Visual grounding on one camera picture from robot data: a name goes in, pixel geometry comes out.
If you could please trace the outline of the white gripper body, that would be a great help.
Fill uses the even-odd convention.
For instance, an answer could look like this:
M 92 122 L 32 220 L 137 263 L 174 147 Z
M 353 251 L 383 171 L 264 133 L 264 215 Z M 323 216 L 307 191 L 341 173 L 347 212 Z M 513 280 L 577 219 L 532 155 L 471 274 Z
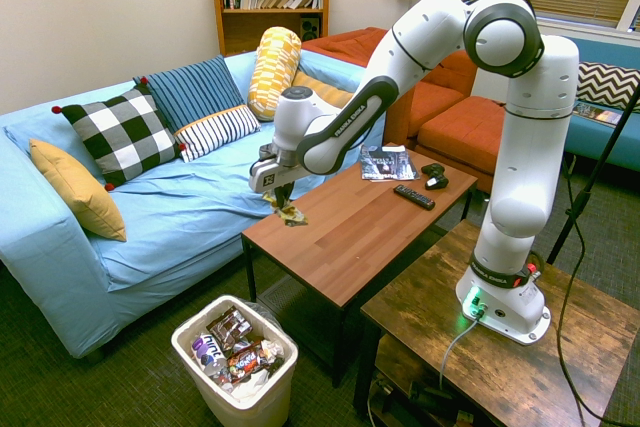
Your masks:
M 257 193 L 295 182 L 304 176 L 304 167 L 295 151 L 281 149 L 275 143 L 259 148 L 259 159 L 250 167 L 249 186 Z

